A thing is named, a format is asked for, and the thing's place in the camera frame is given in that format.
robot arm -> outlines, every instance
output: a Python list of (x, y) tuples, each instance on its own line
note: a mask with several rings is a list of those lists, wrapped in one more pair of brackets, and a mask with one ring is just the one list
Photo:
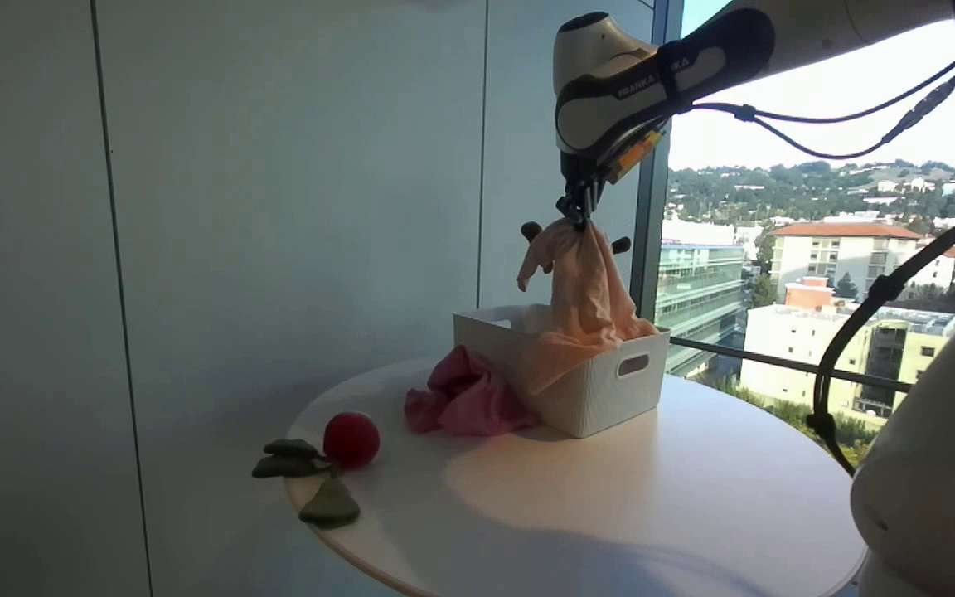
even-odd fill
[(585, 225), (601, 185), (636, 165), (690, 104), (945, 17), (955, 0), (733, 0), (661, 51), (606, 13), (565, 25), (554, 44), (561, 212)]

sky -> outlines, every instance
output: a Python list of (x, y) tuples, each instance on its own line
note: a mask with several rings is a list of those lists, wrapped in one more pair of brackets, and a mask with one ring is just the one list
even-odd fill
[[(688, 29), (706, 20), (721, 0), (690, 0), (688, 3)], [(870, 111), (919, 81), (933, 78), (945, 62), (955, 59), (955, 25), (933, 25), (921, 29), (909, 29), (886, 44), (831, 56), (803, 70), (775, 73), (768, 81), (755, 81), (746, 88), (733, 88), (726, 94), (706, 96), (721, 104), (754, 104), (773, 114), (803, 114), (803, 115), (840, 115)], [(813, 149), (853, 154), (873, 146), (903, 114), (909, 114), (916, 99), (907, 99), (886, 115), (859, 120), (850, 128), (782, 128), (789, 135)], [(859, 164), (950, 164), (955, 165), (955, 94), (916, 130), (903, 133), (886, 149), (859, 161)], [(794, 165), (813, 164), (813, 156), (787, 146), (754, 122), (740, 122), (722, 114), (688, 114), (673, 120), (673, 171), (699, 171), (699, 165)]]

red apple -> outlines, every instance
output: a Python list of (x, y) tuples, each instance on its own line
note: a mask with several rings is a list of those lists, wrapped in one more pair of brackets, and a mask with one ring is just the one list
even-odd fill
[(380, 435), (373, 418), (338, 413), (322, 431), (322, 454), (338, 467), (363, 467), (377, 454)]

white plastic basket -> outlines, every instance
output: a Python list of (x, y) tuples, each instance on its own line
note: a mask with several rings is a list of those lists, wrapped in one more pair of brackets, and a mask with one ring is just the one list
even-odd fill
[(489, 358), (546, 428), (589, 437), (657, 410), (670, 350), (667, 334), (643, 334), (605, 350), (554, 386), (526, 393), (525, 370), (531, 365), (545, 330), (546, 307), (456, 317), (456, 342)]

white round table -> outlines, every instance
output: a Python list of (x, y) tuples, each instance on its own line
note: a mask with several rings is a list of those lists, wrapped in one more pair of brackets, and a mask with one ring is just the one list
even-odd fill
[[(585, 443), (412, 435), (404, 394), (429, 371), (409, 362), (357, 376), (293, 426), (320, 445), (334, 413), (377, 422), (377, 458), (342, 475), (363, 519), (320, 538), (396, 591), (815, 597), (861, 565), (850, 475), (731, 394), (667, 380), (657, 413)], [(312, 487), (290, 480), (293, 506)]]

